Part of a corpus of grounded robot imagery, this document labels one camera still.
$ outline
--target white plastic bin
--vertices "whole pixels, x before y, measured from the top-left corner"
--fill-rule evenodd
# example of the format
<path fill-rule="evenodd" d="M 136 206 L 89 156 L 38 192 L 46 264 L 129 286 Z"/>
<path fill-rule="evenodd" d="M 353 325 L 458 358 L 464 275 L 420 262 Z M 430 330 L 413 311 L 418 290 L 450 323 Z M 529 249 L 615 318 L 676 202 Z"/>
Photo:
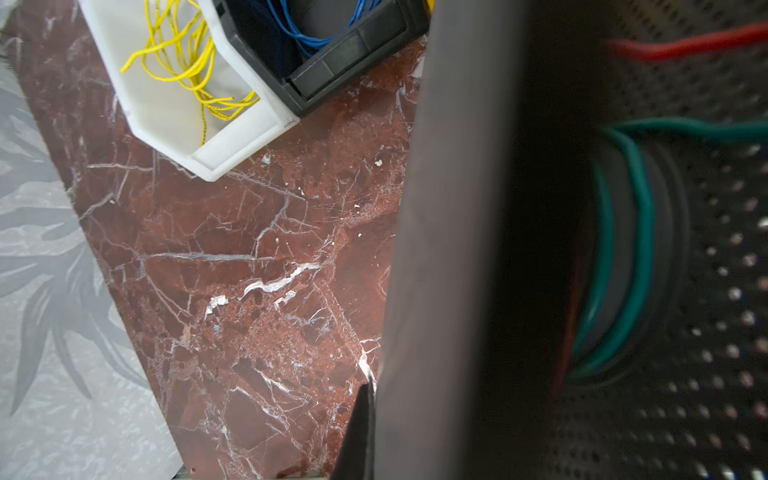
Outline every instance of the white plastic bin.
<path fill-rule="evenodd" d="M 213 2 L 197 2 L 217 50 L 211 81 L 227 94 L 237 96 L 254 90 L 260 97 L 233 121 L 222 122 L 207 115 L 207 141 L 202 146 L 200 103 L 191 92 L 176 82 L 153 79 L 140 60 L 120 73 L 131 54 L 147 42 L 144 0 L 80 0 L 80 6 L 136 138 L 198 177 L 215 181 L 290 129 L 299 118 L 227 41 Z M 154 55 L 147 56 L 147 65 L 157 74 L 164 73 Z"/>

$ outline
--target red wire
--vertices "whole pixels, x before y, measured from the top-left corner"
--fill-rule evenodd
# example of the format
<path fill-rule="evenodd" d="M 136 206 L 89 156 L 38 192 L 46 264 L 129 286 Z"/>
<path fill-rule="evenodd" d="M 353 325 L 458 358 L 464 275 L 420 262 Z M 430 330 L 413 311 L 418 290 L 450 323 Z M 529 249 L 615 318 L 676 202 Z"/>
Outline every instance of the red wire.
<path fill-rule="evenodd" d="M 719 31 L 671 43 L 643 43 L 640 41 L 608 40 L 613 52 L 625 58 L 644 61 L 668 60 L 728 48 L 739 48 L 768 41 L 768 23 L 755 23 L 733 30 Z"/>
<path fill-rule="evenodd" d="M 584 275 L 584 246 L 580 243 L 576 246 L 576 258 L 574 269 L 571 274 L 571 296 L 568 300 L 568 313 L 565 317 L 565 335 L 561 348 L 560 358 L 554 368 L 554 378 L 552 379 L 551 397 L 556 399 L 560 395 L 560 389 L 565 381 L 565 374 L 568 373 L 568 367 L 571 366 L 571 348 L 576 338 L 576 326 L 578 324 L 579 306 L 581 305 L 581 295 L 584 293 L 581 288 L 581 278 Z"/>

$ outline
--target metal mesh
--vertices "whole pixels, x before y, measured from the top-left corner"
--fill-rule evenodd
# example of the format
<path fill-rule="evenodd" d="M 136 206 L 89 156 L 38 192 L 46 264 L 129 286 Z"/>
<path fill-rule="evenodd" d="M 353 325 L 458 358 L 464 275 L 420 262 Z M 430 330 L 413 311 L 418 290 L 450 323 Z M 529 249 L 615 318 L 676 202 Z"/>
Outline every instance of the metal mesh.
<path fill-rule="evenodd" d="M 617 37 L 673 41 L 768 19 L 762 0 L 624 0 Z M 768 117 L 763 45 L 643 64 L 616 61 L 613 120 Z M 540 478 L 768 478 L 768 144 L 657 136 L 692 220 L 680 302 L 638 371 L 558 401 Z"/>

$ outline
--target light gray floor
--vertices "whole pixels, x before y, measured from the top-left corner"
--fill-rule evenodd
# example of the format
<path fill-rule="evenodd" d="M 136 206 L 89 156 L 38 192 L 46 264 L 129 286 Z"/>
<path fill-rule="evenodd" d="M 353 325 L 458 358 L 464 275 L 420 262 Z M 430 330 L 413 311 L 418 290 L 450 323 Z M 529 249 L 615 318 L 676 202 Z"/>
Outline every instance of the light gray floor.
<path fill-rule="evenodd" d="M 174 476 L 176 445 L 4 55 L 0 313 L 0 480 Z"/>

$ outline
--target marble countertop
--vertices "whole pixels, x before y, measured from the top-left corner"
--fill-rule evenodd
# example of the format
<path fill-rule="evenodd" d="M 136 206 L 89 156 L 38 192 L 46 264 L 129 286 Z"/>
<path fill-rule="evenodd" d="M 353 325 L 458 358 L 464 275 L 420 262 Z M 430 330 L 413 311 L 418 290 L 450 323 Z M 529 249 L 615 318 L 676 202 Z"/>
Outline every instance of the marble countertop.
<path fill-rule="evenodd" d="M 184 464 L 327 475 L 376 375 L 425 39 L 215 183 L 128 129 L 76 0 L 5 48 Z"/>

